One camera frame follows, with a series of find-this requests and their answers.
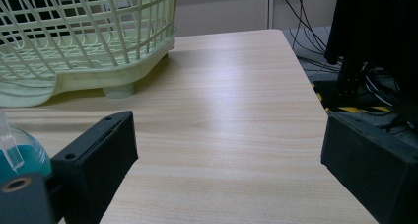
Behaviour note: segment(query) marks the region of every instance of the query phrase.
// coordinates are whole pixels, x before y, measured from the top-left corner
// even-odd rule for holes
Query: laundry basket
[[[174,46],[176,0],[0,0],[0,107],[135,93]]]

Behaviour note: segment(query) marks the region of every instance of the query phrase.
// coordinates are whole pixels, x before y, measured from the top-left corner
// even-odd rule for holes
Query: wood grain
[[[375,223],[320,163],[326,114],[280,31],[179,37],[135,87],[5,110],[51,156],[134,112],[139,160],[103,223]]]

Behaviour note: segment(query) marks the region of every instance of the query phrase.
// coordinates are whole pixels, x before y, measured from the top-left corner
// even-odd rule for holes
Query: monitor stand
[[[313,88],[320,96],[324,108],[334,109],[340,107],[371,108],[384,107],[384,103],[367,91],[364,86],[359,86],[354,96],[341,95],[337,91],[336,80],[313,81]]]

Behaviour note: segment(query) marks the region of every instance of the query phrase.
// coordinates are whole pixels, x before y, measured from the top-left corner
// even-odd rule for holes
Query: wall
[[[177,0],[177,36],[206,35],[266,29],[268,0]],[[289,0],[299,9],[299,0]],[[332,23],[336,0],[304,0],[315,26]],[[284,0],[273,0],[274,29],[296,28],[298,19]]]
[[[264,0],[177,0],[177,36],[264,29]]]
[[[300,1],[288,0],[299,14]],[[295,17],[285,0],[273,0],[273,28],[293,29],[299,20]],[[304,8],[312,27],[330,26],[334,14],[336,0],[304,0]]]

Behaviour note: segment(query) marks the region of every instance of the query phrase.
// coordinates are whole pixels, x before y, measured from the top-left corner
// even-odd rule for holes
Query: basket foot
[[[133,84],[126,84],[118,87],[102,88],[104,94],[108,98],[127,98],[135,94],[135,87]]]

